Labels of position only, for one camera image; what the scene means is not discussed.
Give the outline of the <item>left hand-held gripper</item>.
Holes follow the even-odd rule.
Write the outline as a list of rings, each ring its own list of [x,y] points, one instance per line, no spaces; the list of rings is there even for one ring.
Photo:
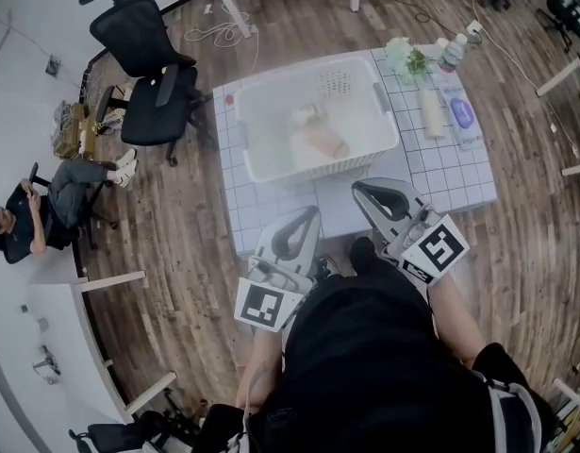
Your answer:
[[[279,332],[286,327],[314,287],[310,270],[319,241],[317,207],[293,210],[262,229],[247,277],[241,277],[234,318]]]

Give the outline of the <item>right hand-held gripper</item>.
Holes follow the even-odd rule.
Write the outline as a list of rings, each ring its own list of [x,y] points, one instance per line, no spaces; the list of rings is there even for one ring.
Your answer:
[[[470,250],[450,216],[424,203],[406,181],[370,177],[356,181],[352,194],[384,239],[381,257],[424,285],[438,282]]]

